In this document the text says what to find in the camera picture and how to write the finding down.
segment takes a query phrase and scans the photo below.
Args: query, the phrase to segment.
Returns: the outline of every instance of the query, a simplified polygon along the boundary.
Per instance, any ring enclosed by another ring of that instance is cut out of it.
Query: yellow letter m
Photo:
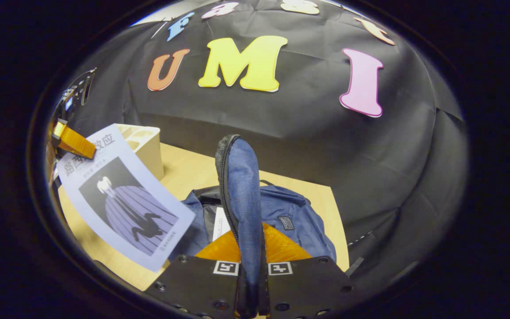
[[[285,44],[287,39],[281,36],[260,36],[239,53],[231,38],[213,40],[207,45],[210,56],[198,85],[217,87],[221,82],[218,77],[218,68],[221,67],[225,84],[232,86],[245,67],[249,66],[239,85],[244,89],[275,92],[279,89],[279,82],[275,79],[277,57]]]

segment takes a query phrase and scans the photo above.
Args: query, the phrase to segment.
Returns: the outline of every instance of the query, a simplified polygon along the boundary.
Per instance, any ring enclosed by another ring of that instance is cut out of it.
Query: wooden tabletop
[[[160,183],[178,200],[184,200],[191,190],[216,186],[218,174],[214,157],[186,151],[167,144],[160,144],[164,177]],[[322,217],[326,236],[336,247],[338,266],[345,271],[349,267],[348,248],[342,220],[332,189],[328,186],[304,182],[265,171],[259,171],[259,178],[272,184],[295,191],[310,200],[316,214]],[[68,199],[63,187],[58,189],[60,204],[66,220],[77,240],[88,255],[101,261],[128,283],[144,291],[168,266],[167,261],[157,272],[152,272],[117,250],[91,230]]]

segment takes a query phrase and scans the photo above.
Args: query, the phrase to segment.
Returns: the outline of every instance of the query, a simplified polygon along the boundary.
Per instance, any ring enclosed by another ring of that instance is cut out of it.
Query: beige box
[[[116,125],[129,147],[156,179],[160,180],[164,176],[160,154],[160,129],[149,126]]]

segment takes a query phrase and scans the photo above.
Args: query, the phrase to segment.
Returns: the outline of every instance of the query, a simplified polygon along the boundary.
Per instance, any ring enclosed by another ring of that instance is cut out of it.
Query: pink letter i
[[[363,52],[343,49],[342,52],[350,58],[352,72],[350,73],[350,87],[348,92],[340,96],[340,103],[353,111],[363,113],[369,117],[380,117],[383,114],[381,105],[377,102],[377,70],[383,63]]]

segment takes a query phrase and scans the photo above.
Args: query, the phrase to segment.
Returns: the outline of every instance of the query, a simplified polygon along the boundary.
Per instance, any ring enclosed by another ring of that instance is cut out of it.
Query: poster
[[[68,153],[58,163],[68,197],[105,242],[158,271],[194,213],[147,170],[115,124],[87,139],[96,146],[92,160]]]

